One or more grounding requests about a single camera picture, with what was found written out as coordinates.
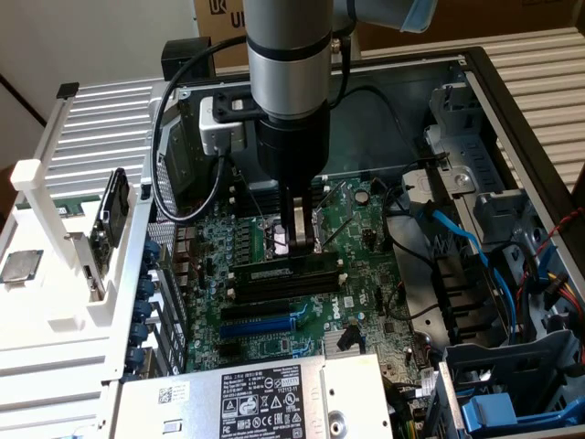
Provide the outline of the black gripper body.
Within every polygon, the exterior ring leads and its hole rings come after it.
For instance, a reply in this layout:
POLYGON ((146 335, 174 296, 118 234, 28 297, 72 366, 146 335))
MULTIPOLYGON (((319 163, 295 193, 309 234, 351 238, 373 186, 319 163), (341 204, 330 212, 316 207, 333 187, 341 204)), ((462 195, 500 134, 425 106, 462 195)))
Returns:
POLYGON ((254 128, 261 169, 292 192, 306 190, 324 169, 330 142, 328 102, 307 117, 260 119, 254 128))

